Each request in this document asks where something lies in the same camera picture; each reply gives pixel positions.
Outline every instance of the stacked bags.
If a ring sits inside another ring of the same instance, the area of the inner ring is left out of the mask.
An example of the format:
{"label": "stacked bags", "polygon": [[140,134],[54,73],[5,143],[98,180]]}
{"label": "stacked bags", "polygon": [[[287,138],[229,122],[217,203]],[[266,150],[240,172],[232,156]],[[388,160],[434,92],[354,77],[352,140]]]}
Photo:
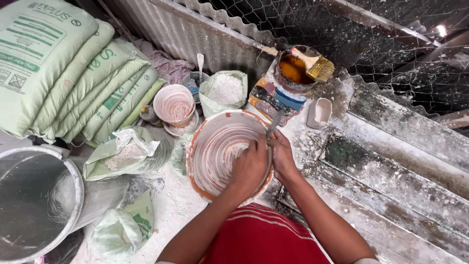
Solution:
{"label": "stacked bags", "polygon": [[135,46],[112,40],[110,24],[62,0],[20,0],[0,17],[9,19],[0,31],[0,86],[8,85],[0,111],[9,113],[0,129],[16,137],[70,142],[82,134],[99,144],[120,125],[94,139],[106,119],[158,79]]}

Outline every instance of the cloth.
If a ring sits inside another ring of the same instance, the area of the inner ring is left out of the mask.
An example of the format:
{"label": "cloth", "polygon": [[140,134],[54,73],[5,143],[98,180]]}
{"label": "cloth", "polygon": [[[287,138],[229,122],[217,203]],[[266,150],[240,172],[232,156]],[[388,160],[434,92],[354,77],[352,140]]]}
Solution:
{"label": "cloth", "polygon": [[[200,262],[215,263],[330,264],[330,261],[305,226],[268,207],[251,203],[228,217]],[[361,259],[355,264],[379,262]]]}
{"label": "cloth", "polygon": [[194,64],[185,60],[175,60],[168,53],[155,50],[150,42],[143,39],[134,41],[135,46],[145,55],[153,64],[153,67],[159,73],[159,77],[168,81],[168,84],[181,84],[182,79],[195,69]]}

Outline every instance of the wire mesh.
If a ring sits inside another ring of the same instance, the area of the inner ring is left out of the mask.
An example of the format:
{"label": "wire mesh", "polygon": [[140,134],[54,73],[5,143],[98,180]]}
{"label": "wire mesh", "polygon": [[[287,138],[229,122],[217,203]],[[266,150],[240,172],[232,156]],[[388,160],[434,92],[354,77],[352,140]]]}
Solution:
{"label": "wire mesh", "polygon": [[[201,0],[214,9],[224,9],[229,16],[253,23],[260,31],[270,31],[275,38],[285,37],[290,44],[301,44],[325,56],[345,44],[367,41],[369,48],[359,56],[350,74],[360,74],[366,82],[392,87],[398,96],[413,105],[422,105],[429,113],[446,114],[469,108],[469,39],[456,55],[441,54],[421,64],[439,43],[445,43],[466,31],[469,26],[469,1],[466,0]],[[364,8],[375,19],[389,20],[415,31],[429,40],[412,39],[383,33],[380,26],[366,26],[360,13],[344,17],[338,6]],[[408,72],[400,68],[415,64]]]}

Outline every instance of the terracotta bowl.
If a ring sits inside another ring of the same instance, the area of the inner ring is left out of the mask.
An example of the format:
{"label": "terracotta bowl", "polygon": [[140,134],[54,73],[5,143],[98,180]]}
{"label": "terracotta bowl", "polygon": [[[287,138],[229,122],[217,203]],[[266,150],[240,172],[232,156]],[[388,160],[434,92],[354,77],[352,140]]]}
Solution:
{"label": "terracotta bowl", "polygon": [[[265,133],[268,124],[244,110],[226,110],[206,119],[194,134],[187,152],[187,175],[199,195],[213,201],[231,179],[235,158]],[[272,150],[268,147],[268,170],[255,192],[241,206],[250,204],[264,193],[273,177]]]}
{"label": "terracotta bowl", "polygon": [[189,89],[182,85],[168,85],[156,93],[153,109],[161,120],[175,127],[185,127],[196,108]]}

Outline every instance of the person's right hand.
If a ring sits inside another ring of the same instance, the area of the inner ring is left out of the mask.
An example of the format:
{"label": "person's right hand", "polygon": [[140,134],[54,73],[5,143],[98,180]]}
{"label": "person's right hand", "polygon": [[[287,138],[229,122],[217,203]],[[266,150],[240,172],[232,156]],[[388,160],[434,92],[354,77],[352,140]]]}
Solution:
{"label": "person's right hand", "polygon": [[275,176],[281,183],[285,183],[286,180],[290,180],[292,177],[301,176],[293,160],[290,141],[278,129],[273,134],[275,138],[269,140],[269,146],[273,148]]}

